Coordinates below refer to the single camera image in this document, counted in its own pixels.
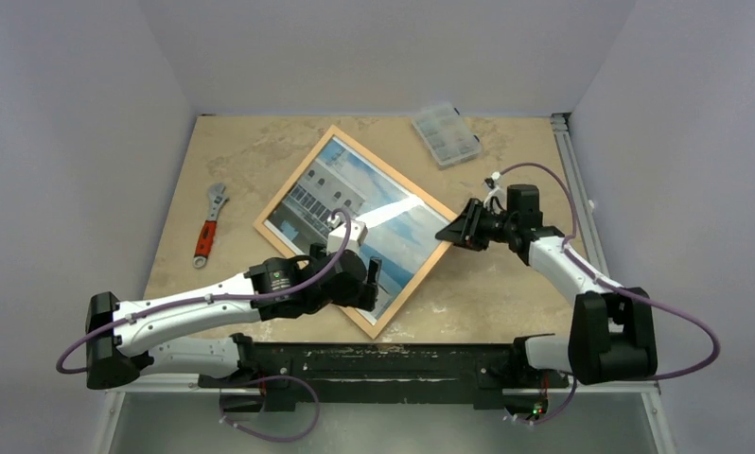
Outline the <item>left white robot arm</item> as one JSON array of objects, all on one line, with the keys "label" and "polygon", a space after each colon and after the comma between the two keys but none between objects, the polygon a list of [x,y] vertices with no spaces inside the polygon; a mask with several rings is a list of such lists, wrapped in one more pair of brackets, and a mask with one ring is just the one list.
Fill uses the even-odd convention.
[{"label": "left white robot arm", "polygon": [[328,305],[373,310],[382,261],[357,253],[328,253],[314,244],[309,255],[273,257],[220,283],[141,301],[120,301],[110,291],[88,305],[86,386],[108,390],[142,375],[192,373],[255,381],[258,361],[243,336],[195,340],[193,334],[230,324],[297,319]]}]

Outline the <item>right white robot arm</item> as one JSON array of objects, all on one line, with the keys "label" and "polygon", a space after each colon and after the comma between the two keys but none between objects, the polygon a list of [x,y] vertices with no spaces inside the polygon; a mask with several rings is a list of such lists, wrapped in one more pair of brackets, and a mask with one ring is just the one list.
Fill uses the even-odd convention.
[{"label": "right white robot arm", "polygon": [[572,305],[567,337],[515,339],[517,352],[507,360],[507,371],[518,384],[533,383],[544,370],[570,373],[587,385],[655,374],[658,354],[652,309],[642,302],[645,292],[628,288],[619,294],[604,288],[596,270],[575,257],[563,233],[544,224],[536,186],[508,186],[504,208],[470,199],[435,237],[471,251],[484,251],[492,242],[505,244]]}]

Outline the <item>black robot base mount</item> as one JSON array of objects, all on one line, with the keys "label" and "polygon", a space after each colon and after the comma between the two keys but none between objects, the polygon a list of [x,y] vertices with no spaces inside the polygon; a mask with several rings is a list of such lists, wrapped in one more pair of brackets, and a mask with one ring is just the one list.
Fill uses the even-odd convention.
[{"label": "black robot base mount", "polygon": [[207,389],[253,389],[266,411],[299,403],[461,404],[530,410],[544,387],[567,378],[524,364],[508,343],[290,343],[235,336],[237,369],[201,376]]}]

